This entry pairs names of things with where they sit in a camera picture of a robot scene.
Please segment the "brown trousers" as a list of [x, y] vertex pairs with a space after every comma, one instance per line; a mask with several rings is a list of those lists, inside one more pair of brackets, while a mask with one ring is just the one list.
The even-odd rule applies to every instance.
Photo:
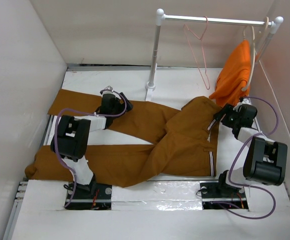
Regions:
[[179, 110], [149, 101], [132, 105], [110, 130], [145, 144], [89, 145], [85, 156], [97, 182], [130, 187], [159, 174], [216, 175], [219, 127], [212, 121], [221, 109], [217, 104], [198, 96]]

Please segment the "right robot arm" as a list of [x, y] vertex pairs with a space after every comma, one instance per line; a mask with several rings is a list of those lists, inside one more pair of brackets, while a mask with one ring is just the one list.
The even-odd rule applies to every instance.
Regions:
[[227, 103], [213, 115], [212, 125], [222, 123], [248, 147], [243, 167], [231, 167], [219, 175], [216, 191], [222, 197], [238, 193], [248, 183], [280, 186], [285, 179], [288, 146], [252, 128], [257, 113], [257, 108], [250, 104]]

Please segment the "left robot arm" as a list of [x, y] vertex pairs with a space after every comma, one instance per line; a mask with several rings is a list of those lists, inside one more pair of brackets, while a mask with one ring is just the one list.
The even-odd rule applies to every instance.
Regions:
[[89, 134], [109, 128], [116, 118], [133, 109], [133, 104], [123, 92], [111, 88], [101, 92], [101, 104], [92, 113], [84, 116], [63, 115], [58, 117], [50, 148], [60, 157], [61, 164], [70, 170], [73, 183], [65, 187], [85, 198], [96, 194], [96, 178], [85, 157]]

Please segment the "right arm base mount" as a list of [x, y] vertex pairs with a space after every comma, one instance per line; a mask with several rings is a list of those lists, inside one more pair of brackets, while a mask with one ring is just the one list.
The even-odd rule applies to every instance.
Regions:
[[248, 201], [245, 192], [232, 187], [220, 188], [216, 181], [200, 181], [200, 189], [196, 196], [201, 198], [203, 210], [248, 210]]

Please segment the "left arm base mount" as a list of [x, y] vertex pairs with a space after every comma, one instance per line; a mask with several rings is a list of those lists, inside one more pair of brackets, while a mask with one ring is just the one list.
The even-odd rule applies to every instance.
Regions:
[[112, 208], [112, 185], [97, 183], [95, 185], [94, 193], [92, 194], [84, 193], [77, 187], [70, 203], [69, 201], [74, 184], [64, 184], [63, 187], [67, 191], [64, 203], [66, 205], [66, 210], [102, 211], [111, 210]]

